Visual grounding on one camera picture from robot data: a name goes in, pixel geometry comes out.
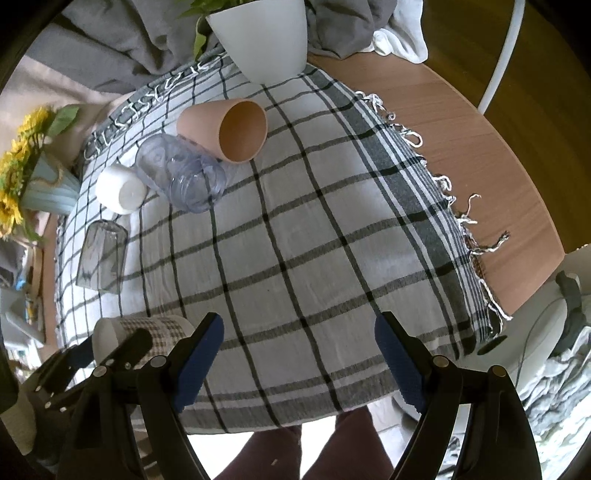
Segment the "grey curtain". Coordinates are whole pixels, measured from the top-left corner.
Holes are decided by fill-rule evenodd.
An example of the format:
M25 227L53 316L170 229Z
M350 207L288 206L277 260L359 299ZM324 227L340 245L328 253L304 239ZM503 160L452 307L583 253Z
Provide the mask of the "grey curtain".
M420 1L308 1L308 49L428 59ZM92 89L127 93L194 59L187 1L73 1L37 36L30 58Z

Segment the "pink curtain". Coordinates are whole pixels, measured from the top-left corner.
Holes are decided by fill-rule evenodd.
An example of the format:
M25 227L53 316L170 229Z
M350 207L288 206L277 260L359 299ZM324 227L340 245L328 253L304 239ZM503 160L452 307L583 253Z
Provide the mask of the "pink curtain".
M55 110L66 105L79 107L76 121L49 145L62 163L69 164L79 154L88 135L127 98L104 93L25 56L18 63L1 93L1 150L11 147L24 117L38 107Z

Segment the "white ceramic cup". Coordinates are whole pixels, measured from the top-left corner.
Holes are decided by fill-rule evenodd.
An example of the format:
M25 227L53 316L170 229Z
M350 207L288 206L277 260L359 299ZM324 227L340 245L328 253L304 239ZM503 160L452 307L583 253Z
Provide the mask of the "white ceramic cup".
M99 203L120 215L138 210L146 194L147 187L134 171L117 162L106 167L95 184L95 195Z

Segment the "clear blue plastic cup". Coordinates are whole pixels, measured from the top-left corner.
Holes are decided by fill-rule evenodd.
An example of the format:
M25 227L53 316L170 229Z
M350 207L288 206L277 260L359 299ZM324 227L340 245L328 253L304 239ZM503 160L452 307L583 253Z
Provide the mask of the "clear blue plastic cup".
M165 133L150 136L139 146L134 170L149 189L177 210L190 213L211 209L228 183L214 156L183 138Z

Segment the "white plant pot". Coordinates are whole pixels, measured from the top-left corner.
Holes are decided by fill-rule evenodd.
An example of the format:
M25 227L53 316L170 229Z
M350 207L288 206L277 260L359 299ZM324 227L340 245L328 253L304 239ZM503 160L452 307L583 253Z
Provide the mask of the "white plant pot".
M303 0L263 0L207 17L212 32L250 82L271 85L304 71L308 24Z

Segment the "green potted plant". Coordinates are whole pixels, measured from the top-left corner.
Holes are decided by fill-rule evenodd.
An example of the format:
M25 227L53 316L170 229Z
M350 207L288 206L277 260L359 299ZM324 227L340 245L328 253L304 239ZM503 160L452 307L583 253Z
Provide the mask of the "green potted plant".
M193 44L193 56L197 60L207 50L207 42L211 37L211 26L207 17L230 8L245 5L249 0L193 0L187 1L187 9L180 18L195 17L195 40Z

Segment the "sunflower bouquet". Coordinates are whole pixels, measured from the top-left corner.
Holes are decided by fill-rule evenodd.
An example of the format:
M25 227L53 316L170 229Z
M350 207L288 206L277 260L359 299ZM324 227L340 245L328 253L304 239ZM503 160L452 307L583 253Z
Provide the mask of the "sunflower bouquet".
M21 207L20 200L40 155L52 155L47 150L49 143L74 124L78 111L77 105L66 105L57 110L46 106L36 108L24 117L11 147L1 155L3 239L21 237L30 242L39 242L42 239L31 217L33 212L41 211Z

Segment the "plaid tablecloth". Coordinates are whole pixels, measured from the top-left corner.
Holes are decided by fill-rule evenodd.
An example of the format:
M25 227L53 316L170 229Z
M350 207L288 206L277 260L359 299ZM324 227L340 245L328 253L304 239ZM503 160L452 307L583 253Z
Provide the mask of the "plaid tablecloth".
M185 108L239 98L266 111L256 158L232 167L204 213L152 194L118 217L128 234L119 292L80 287L86 231L109 218L95 194L99 173L132 165ZM193 433L287 426L391 395L374 338L385 311L433 353L475 352L506 318L473 265L483 248L469 216L453 212L448 177L431 173L382 108L315 66L252 84L225 54L135 92L86 140L80 194L58 225L58 343L80 342L101 318L221 315L221 351L182 415Z

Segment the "grey glass tumbler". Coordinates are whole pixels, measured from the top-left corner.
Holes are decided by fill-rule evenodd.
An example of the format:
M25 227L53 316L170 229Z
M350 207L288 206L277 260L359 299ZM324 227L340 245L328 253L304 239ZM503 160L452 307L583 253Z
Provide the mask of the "grey glass tumbler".
M87 228L76 285L99 293L121 290L128 233L113 221L97 220Z

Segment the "light blue ribbed vase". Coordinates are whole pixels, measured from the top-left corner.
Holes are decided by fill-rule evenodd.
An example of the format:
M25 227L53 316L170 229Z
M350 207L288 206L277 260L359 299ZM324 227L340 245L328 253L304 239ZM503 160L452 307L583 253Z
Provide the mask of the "light blue ribbed vase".
M80 192L80 181L52 155L42 153L24 188L20 206L33 211L68 216Z

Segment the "checkered paper cup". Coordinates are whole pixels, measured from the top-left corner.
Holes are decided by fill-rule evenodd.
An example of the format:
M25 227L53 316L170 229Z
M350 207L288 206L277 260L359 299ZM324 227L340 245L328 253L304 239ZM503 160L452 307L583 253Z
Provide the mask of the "checkered paper cup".
M96 365L104 363L113 352L133 337L143 357L138 369L156 356L167 356L174 346L190 337L195 327L178 315L152 317L102 318L94 326L91 344Z

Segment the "white floor lamp pole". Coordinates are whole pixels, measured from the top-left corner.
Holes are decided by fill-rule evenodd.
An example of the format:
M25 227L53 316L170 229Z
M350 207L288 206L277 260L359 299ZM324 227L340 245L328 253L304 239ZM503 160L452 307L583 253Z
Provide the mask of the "white floor lamp pole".
M517 40L520 35L523 18L525 14L526 1L515 0L513 4L512 15L507 29L505 40L499 54L496 66L490 81L484 91L484 94L478 104L477 110L484 115L492 103L499 86L504 78L506 70L509 66Z

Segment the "pink plastic cup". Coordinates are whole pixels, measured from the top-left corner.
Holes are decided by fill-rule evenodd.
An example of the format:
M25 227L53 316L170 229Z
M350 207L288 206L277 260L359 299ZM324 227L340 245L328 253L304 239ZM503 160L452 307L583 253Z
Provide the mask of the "pink plastic cup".
M176 132L218 159L235 164L249 162L266 142L266 112L246 99L195 104L179 115Z

